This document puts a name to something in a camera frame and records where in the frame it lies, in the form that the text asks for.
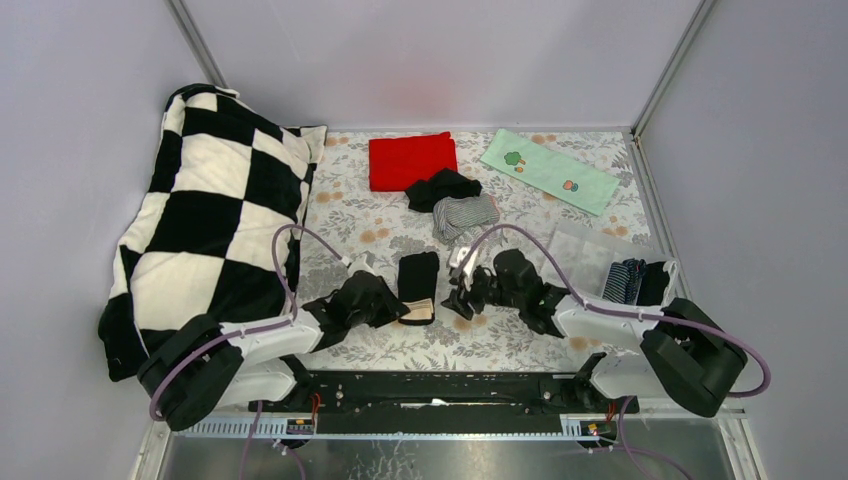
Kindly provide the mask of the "black underwear beige waistband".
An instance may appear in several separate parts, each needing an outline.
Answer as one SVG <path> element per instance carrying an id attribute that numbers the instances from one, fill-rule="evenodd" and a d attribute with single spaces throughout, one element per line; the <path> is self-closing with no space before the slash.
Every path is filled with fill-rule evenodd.
<path id="1" fill-rule="evenodd" d="M 435 251 L 402 257 L 397 277 L 398 299 L 409 309 L 398 322 L 430 325 L 435 320 L 435 294 L 440 264 Z"/>

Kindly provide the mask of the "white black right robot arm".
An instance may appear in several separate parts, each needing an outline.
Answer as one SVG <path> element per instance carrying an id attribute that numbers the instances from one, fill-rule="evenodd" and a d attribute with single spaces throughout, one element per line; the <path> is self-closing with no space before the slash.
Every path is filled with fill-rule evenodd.
<path id="1" fill-rule="evenodd" d="M 612 399 L 668 398 L 684 410 L 715 416 L 747 364 L 738 345 L 693 302 L 639 307 L 590 298 L 542 279 L 517 249 L 500 252 L 492 268 L 456 247 L 447 265 L 453 286 L 443 306 L 470 320 L 487 306 L 513 308 L 533 332 L 599 340 L 625 354 L 593 355 L 576 374 L 575 402 L 597 412 Z"/>

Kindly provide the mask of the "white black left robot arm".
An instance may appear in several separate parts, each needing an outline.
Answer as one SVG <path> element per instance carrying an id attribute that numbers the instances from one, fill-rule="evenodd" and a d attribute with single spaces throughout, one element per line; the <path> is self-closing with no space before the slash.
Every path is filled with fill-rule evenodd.
<path id="1" fill-rule="evenodd" d="M 296 411 L 311 387 L 285 358 L 328 348 L 359 325 L 378 328 L 409 311 L 382 277 L 357 271 L 331 294 L 286 315 L 247 323 L 199 315 L 142 364 L 137 378 L 152 417 L 173 431 L 239 403 L 273 401 Z"/>

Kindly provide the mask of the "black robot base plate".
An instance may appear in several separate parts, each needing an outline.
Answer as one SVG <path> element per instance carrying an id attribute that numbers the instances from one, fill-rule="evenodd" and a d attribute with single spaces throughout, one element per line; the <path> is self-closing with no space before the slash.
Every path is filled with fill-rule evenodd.
<path id="1" fill-rule="evenodd" d="M 517 407 L 531 413 L 637 413 L 636 400 L 611 399 L 582 374 L 550 372 L 315 370 L 281 401 L 263 411 L 305 412 L 318 399 L 320 413 L 354 413 L 379 406 Z"/>

